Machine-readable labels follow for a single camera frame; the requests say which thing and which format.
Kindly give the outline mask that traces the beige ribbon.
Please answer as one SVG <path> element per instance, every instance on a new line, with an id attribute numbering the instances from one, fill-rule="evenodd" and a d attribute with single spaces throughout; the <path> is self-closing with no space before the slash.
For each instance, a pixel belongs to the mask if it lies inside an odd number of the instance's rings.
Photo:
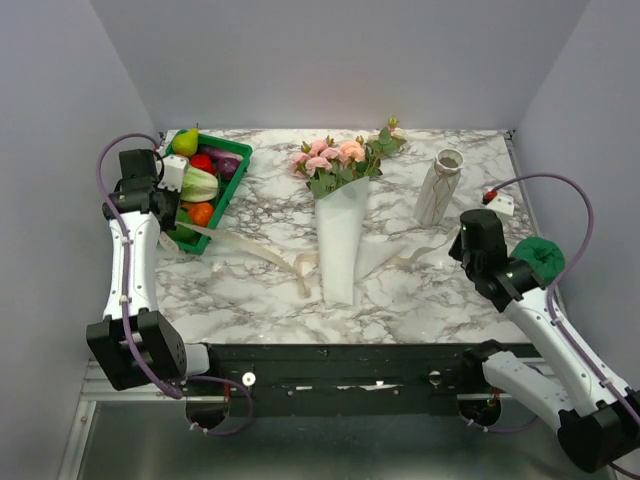
<path id="1" fill-rule="evenodd" d="M 296 277 L 296 283 L 299 295 L 303 298 L 308 298 L 311 295 L 311 290 L 307 286 L 305 276 L 301 270 L 302 263 L 319 263 L 320 254 L 318 251 L 305 251 L 297 255 L 293 264 L 288 263 L 284 258 L 274 253 L 273 251 L 265 248 L 264 246 L 256 243 L 255 241 L 245 239 L 237 234 L 228 231 L 218 231 L 205 227 L 200 227 L 184 222 L 179 222 L 179 226 L 185 227 L 190 232 L 199 233 L 210 239 L 220 241 L 224 244 L 228 244 L 236 250 L 247 252 L 253 256 L 266 260 L 277 267 L 294 274 Z M 403 248 L 402 244 L 395 244 L 390 252 L 391 256 L 385 257 L 381 260 L 381 265 L 397 265 L 401 267 L 407 267 L 415 263 L 421 256 L 431 253 L 444 246 L 444 243 L 436 247 L 420 247 L 416 249 L 410 256 L 403 257 L 398 255 Z"/>

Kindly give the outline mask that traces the white flower with leaves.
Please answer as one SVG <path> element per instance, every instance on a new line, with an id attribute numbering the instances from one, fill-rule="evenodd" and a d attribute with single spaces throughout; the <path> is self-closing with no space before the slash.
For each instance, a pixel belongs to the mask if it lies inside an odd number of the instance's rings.
<path id="1" fill-rule="evenodd" d="M 399 120 L 392 116 L 387 120 L 385 127 L 369 137 L 366 145 L 374 154 L 382 157 L 399 153 L 406 143 L 407 139 L 399 127 Z"/>

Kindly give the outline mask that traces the pink flower stems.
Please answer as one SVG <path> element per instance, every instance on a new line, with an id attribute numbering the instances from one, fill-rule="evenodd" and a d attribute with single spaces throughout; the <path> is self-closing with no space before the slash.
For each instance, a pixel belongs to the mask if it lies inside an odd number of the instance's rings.
<path id="1" fill-rule="evenodd" d="M 303 142 L 290 160 L 289 172 L 303 179 L 315 200 L 365 177 L 382 175 L 381 158 L 362 136 L 337 143 L 327 136 L 311 143 Z"/>

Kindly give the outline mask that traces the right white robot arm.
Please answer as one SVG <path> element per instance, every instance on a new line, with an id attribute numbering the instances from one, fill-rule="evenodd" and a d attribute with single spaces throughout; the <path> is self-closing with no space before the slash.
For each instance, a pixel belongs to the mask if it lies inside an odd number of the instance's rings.
<path id="1" fill-rule="evenodd" d="M 526 335 L 555 375 L 549 379 L 498 342 L 486 341 L 470 352 L 473 376 L 539 417 L 584 472 L 594 473 L 638 449 L 638 391 L 605 366 L 532 267 L 508 256 L 496 213 L 462 213 L 449 255 L 476 291 Z"/>

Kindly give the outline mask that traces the white wrapping paper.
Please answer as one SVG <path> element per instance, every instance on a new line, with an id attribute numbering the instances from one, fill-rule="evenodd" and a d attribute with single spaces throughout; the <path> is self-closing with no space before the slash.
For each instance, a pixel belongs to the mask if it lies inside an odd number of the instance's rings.
<path id="1" fill-rule="evenodd" d="M 369 179 L 355 180 L 315 202 L 319 269 L 325 302 L 352 306 L 355 283 L 399 254 L 397 242 L 364 242 Z"/>

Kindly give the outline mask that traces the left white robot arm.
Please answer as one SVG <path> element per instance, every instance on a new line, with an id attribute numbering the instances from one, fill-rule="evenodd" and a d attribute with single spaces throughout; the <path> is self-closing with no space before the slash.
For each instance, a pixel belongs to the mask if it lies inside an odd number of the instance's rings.
<path id="1" fill-rule="evenodd" d="M 186 162 L 146 149 L 122 151 L 119 162 L 121 178 L 103 205 L 113 246 L 110 294 L 86 340 L 116 390 L 154 383 L 176 398 L 173 381 L 211 367 L 207 347 L 184 342 L 156 295 L 156 249 L 175 227 Z"/>

